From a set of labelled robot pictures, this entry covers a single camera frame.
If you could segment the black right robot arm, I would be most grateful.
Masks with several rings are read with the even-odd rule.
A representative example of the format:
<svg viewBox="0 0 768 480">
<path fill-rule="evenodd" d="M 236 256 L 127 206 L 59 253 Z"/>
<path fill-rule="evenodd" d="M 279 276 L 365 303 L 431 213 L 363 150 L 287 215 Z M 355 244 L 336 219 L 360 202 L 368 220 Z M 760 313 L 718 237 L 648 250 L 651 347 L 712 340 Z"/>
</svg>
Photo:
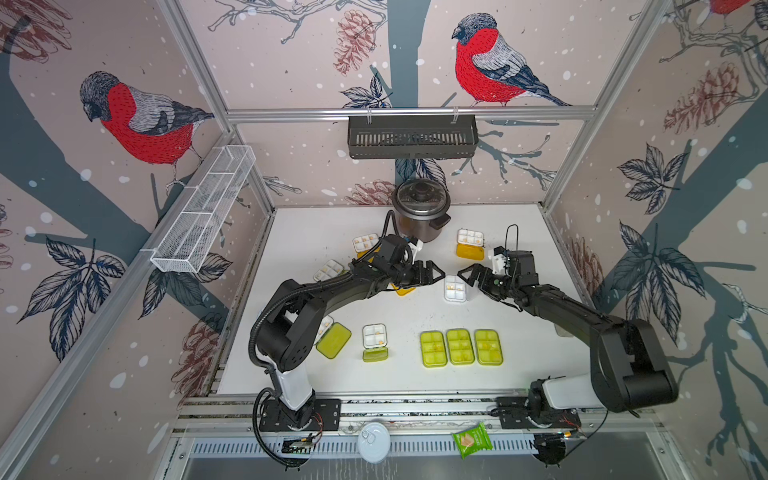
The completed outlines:
<svg viewBox="0 0 768 480">
<path fill-rule="evenodd" d="M 531 251 L 494 250 L 492 268 L 475 263 L 458 272 L 487 297 L 547 320 L 589 347 L 590 387 L 611 412 L 670 404 L 679 387 L 654 328 L 605 314 L 541 284 Z"/>
</svg>

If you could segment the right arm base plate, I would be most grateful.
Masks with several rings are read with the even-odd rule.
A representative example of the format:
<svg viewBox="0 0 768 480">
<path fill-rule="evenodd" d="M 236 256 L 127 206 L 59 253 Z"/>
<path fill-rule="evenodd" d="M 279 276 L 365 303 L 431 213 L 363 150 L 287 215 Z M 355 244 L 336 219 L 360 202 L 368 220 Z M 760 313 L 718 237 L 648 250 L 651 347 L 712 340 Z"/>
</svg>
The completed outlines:
<svg viewBox="0 0 768 480">
<path fill-rule="evenodd" d="M 556 429 L 575 430 L 582 427 L 576 410 L 560 410 L 545 400 L 527 397 L 498 397 L 489 411 L 498 418 L 503 429 Z"/>
</svg>

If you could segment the large green pillbox front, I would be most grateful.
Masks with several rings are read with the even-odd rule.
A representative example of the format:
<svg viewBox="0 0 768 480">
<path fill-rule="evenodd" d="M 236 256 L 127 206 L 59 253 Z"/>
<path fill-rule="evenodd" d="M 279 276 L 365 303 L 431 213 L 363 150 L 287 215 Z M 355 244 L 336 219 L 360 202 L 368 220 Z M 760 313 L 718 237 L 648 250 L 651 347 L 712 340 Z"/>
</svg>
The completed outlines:
<svg viewBox="0 0 768 480">
<path fill-rule="evenodd" d="M 450 329 L 446 332 L 449 360 L 453 365 L 470 365 L 475 361 L 471 336 L 467 329 Z"/>
</svg>

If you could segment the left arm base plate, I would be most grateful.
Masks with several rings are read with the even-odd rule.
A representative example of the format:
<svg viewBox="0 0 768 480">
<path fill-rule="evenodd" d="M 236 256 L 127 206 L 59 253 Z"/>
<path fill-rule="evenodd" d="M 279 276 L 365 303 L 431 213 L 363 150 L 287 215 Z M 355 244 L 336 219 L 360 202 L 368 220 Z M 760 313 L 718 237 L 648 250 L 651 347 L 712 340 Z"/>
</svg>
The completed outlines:
<svg viewBox="0 0 768 480">
<path fill-rule="evenodd" d="M 279 400 L 267 398 L 260 402 L 253 419 L 260 432 L 335 432 L 339 429 L 341 404 L 340 399 L 311 398 L 294 411 Z"/>
</svg>

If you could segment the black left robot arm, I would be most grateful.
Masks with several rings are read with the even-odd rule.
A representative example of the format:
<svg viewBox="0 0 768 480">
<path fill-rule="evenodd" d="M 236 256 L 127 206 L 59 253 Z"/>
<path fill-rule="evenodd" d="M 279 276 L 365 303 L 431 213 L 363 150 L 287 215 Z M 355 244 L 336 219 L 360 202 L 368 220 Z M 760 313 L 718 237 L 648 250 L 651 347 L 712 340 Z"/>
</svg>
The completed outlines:
<svg viewBox="0 0 768 480">
<path fill-rule="evenodd" d="M 445 272 L 431 260 L 389 262 L 375 257 L 372 261 L 353 261 L 348 272 L 330 280 L 307 284 L 286 280 L 251 327 L 249 359 L 269 375 L 273 395 L 282 406 L 291 413 L 300 412 L 315 399 L 302 364 L 326 316 L 391 286 L 418 288 L 445 277 Z"/>
</svg>

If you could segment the clear white pillbox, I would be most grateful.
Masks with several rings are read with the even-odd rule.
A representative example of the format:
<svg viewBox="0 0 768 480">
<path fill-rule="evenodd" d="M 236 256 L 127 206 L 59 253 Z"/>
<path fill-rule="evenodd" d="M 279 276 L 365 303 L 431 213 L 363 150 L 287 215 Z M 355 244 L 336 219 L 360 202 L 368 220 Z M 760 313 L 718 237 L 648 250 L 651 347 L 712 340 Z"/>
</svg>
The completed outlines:
<svg viewBox="0 0 768 480">
<path fill-rule="evenodd" d="M 464 303 L 467 301 L 467 285 L 458 276 L 447 275 L 443 280 L 444 300 L 449 303 Z"/>
</svg>

